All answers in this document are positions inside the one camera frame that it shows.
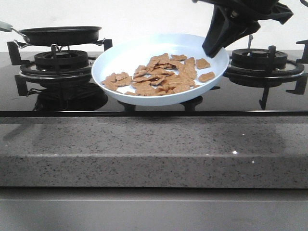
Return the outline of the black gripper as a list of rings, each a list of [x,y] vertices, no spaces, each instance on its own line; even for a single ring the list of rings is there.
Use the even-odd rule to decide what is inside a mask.
[[[208,57],[217,53],[237,40],[251,35],[260,29],[258,20],[275,20],[285,24],[294,14],[289,7],[278,0],[203,0],[214,5],[211,24],[203,42],[203,49]],[[236,17],[249,20],[239,24],[229,21],[228,11]]]

